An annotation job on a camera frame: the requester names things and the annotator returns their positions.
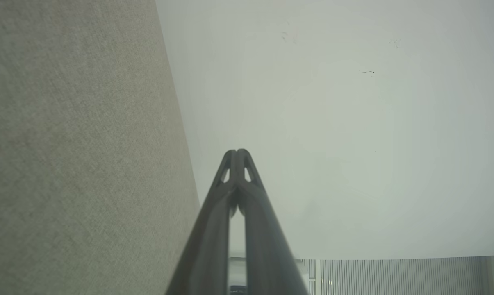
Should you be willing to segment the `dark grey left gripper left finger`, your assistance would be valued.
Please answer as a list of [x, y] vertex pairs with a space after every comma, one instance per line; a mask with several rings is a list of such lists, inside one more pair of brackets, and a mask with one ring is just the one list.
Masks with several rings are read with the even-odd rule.
[[166, 295], [229, 295], [230, 220], [237, 207], [236, 151], [227, 151], [200, 209]]

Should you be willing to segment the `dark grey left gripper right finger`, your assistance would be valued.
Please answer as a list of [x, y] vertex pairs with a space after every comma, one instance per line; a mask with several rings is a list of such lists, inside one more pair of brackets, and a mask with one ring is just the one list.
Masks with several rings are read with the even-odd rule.
[[249, 295], [309, 295], [252, 155], [237, 152]]

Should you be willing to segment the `white ribbed panel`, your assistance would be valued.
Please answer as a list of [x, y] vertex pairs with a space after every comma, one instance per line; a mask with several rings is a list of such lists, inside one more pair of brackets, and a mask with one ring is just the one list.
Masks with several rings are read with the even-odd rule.
[[311, 295], [494, 295], [488, 258], [298, 261]]

